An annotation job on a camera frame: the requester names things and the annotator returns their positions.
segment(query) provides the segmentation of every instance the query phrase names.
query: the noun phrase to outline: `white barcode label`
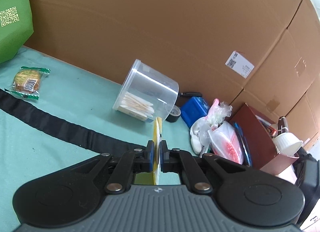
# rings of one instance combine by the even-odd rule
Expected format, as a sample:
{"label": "white barcode label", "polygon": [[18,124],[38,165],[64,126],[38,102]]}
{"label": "white barcode label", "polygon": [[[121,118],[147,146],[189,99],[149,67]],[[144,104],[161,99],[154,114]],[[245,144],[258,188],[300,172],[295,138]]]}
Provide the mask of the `white barcode label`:
{"label": "white barcode label", "polygon": [[233,51],[229,59],[226,61],[225,65],[244,78],[247,78],[254,68],[254,65],[237,51]]}
{"label": "white barcode label", "polygon": [[23,85],[23,88],[28,91],[34,91],[33,88],[37,83],[37,79],[27,79],[26,83]]}

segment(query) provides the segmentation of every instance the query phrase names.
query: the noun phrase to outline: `roll of electrical tape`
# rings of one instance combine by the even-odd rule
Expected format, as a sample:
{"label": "roll of electrical tape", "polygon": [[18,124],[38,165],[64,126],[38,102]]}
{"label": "roll of electrical tape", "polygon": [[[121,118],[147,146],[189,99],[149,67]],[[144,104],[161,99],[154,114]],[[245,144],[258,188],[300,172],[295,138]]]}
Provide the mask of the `roll of electrical tape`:
{"label": "roll of electrical tape", "polygon": [[178,106],[174,105],[169,116],[165,119],[168,122],[176,122],[181,115],[181,110]]}

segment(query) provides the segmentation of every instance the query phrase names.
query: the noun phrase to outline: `white paper cup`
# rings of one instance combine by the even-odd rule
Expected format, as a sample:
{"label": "white paper cup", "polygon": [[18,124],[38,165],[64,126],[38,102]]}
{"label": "white paper cup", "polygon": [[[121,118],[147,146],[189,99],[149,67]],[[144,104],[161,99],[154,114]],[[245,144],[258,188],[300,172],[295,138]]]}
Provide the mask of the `white paper cup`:
{"label": "white paper cup", "polygon": [[280,153],[288,156],[293,156],[303,144],[293,133],[282,133],[273,138],[272,141]]}

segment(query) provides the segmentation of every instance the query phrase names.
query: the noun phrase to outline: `teal cloth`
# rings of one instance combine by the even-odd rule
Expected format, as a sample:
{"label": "teal cloth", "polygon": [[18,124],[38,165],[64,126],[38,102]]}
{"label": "teal cloth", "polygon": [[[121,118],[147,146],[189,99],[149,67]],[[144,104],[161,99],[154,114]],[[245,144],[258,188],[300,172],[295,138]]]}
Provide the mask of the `teal cloth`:
{"label": "teal cloth", "polygon": [[[21,48],[14,59],[0,64],[2,89],[10,87],[21,66],[51,69],[50,75],[41,82],[39,101],[30,101],[37,108],[123,141],[146,145],[152,139],[153,124],[111,109],[121,87],[119,84]],[[192,152],[189,129],[181,118],[175,123],[165,121],[162,134],[169,149],[179,147]],[[13,231],[19,225],[12,207],[12,197],[18,187],[97,155],[31,128],[1,110],[0,150],[1,232]],[[179,177],[161,173],[160,184],[180,184]]]}

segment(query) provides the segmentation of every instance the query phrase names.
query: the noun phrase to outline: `metal screw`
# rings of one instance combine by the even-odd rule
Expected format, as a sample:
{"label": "metal screw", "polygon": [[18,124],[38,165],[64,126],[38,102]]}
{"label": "metal screw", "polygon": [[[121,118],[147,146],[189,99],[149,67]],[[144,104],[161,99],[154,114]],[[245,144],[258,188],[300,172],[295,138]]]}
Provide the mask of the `metal screw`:
{"label": "metal screw", "polygon": [[122,185],[119,183],[110,183],[107,185],[107,189],[110,191],[120,191],[122,189]]}
{"label": "metal screw", "polygon": [[210,189],[210,185],[207,184],[206,182],[198,182],[195,184],[195,188],[197,190],[209,190]]}

